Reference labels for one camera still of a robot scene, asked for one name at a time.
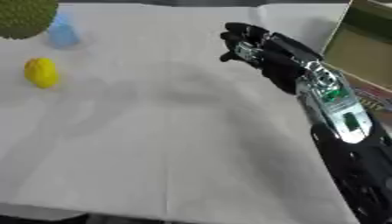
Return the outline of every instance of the durian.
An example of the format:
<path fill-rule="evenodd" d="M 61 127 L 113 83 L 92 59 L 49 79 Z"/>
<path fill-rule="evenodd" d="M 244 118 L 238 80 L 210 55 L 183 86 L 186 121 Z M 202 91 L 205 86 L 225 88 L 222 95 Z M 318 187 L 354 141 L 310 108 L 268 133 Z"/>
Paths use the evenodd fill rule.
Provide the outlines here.
<path fill-rule="evenodd" d="M 56 16 L 57 0 L 0 0 L 0 37 L 28 39 L 45 31 Z"/>

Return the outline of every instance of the white table surface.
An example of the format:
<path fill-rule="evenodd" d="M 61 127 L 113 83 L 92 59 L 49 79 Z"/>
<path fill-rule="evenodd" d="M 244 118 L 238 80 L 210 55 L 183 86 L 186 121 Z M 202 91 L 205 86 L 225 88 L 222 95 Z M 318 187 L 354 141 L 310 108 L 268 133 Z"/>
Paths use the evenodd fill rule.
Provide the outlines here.
<path fill-rule="evenodd" d="M 83 43 L 0 40 L 0 202 L 205 223 L 354 223 L 296 100 L 220 63 L 228 21 L 320 49 L 343 4 L 64 4 Z M 23 78 L 34 57 L 62 82 Z"/>

